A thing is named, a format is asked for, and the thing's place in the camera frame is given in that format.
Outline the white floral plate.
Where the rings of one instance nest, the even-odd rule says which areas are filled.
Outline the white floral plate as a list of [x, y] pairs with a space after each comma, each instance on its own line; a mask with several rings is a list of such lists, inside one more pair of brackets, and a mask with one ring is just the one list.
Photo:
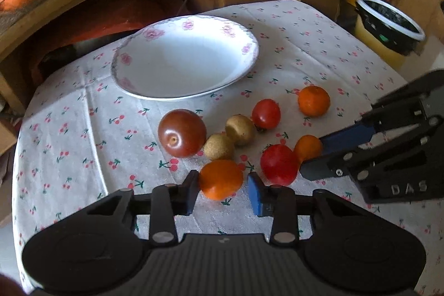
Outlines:
[[237, 22], [211, 15], [179, 16], [124, 40], [114, 52], [111, 77], [134, 97], [179, 101], [241, 80], [259, 53], [255, 36]]

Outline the red cloth under shelf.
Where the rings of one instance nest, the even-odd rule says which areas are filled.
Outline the red cloth under shelf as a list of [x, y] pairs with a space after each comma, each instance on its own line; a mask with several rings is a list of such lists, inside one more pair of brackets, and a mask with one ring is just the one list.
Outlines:
[[44, 75], [40, 63], [62, 47], [96, 38], [135, 31], [177, 14], [182, 0], [87, 0], [39, 29], [29, 38], [32, 82]]

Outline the large dark red tomato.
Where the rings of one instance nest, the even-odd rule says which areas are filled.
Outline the large dark red tomato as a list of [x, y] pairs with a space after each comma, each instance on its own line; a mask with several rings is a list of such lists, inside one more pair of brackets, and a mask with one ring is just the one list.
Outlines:
[[196, 155], [206, 141], [206, 134], [203, 120], [186, 109], [168, 112], [158, 126], [161, 146], [169, 155], [176, 158]]

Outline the small red tomato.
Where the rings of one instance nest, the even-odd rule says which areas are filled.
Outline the small red tomato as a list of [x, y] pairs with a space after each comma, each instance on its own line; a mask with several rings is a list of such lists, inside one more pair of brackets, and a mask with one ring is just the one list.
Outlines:
[[281, 121], [280, 107], [273, 99], [262, 99], [254, 106], [251, 119], [258, 128], [266, 130], [276, 128]]

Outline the yellow trash bin black liner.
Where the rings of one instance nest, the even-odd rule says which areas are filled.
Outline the yellow trash bin black liner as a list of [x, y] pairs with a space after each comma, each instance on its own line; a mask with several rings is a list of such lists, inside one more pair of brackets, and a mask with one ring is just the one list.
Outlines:
[[414, 19], [382, 0], [356, 0], [354, 34], [394, 70], [425, 40]]

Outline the mandarin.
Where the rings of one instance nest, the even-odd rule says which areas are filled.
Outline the mandarin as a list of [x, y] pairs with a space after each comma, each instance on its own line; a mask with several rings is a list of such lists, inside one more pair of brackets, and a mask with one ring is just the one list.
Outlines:
[[244, 176], [233, 160], [217, 159], [209, 162], [200, 171], [199, 185], [210, 200], [222, 201], [235, 194], [243, 184]]
[[323, 150], [322, 142], [313, 135], [302, 136], [294, 147], [294, 153], [300, 163], [321, 156]]
[[307, 117], [322, 117], [331, 106], [331, 98], [325, 89], [311, 85], [299, 92], [298, 106]]

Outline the kiwi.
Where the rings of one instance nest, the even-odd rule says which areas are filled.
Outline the kiwi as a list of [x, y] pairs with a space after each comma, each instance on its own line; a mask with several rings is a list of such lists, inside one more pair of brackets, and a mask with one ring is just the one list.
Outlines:
[[236, 146], [247, 146], [254, 141], [256, 129], [248, 117], [237, 114], [226, 121], [225, 132]]
[[232, 159], [235, 147], [225, 134], [213, 134], [205, 142], [203, 153], [210, 160]]

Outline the cherry print tablecloth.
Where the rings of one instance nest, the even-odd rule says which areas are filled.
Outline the cherry print tablecloth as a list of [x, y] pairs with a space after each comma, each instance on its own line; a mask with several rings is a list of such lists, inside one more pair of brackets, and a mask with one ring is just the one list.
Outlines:
[[[206, 136], [225, 132], [229, 117], [251, 117], [270, 98], [281, 110], [276, 128], [256, 131], [254, 141], [236, 148], [242, 187], [222, 201], [200, 193], [190, 216], [176, 220], [179, 235], [267, 234], [272, 220], [255, 216], [248, 198], [248, 174], [265, 183], [260, 158], [275, 144], [293, 150], [304, 135], [321, 138], [347, 128], [372, 105], [410, 83], [375, 52], [315, 8], [295, 0], [225, 7], [209, 14], [250, 30], [260, 46], [258, 60], [241, 80], [212, 92], [172, 102], [134, 97], [111, 77], [116, 48], [124, 38], [65, 66], [36, 90], [22, 121], [14, 159], [13, 223], [17, 254], [45, 228], [119, 189], [148, 194], [166, 183], [181, 183], [210, 160], [169, 155], [158, 138], [160, 120], [170, 111], [198, 115]], [[299, 92], [320, 86], [331, 106], [322, 117], [305, 116]], [[412, 282], [420, 295], [443, 293], [443, 197], [424, 201], [367, 203], [350, 176], [308, 180], [298, 171], [289, 185], [297, 194], [326, 189], [414, 234], [427, 262]]]

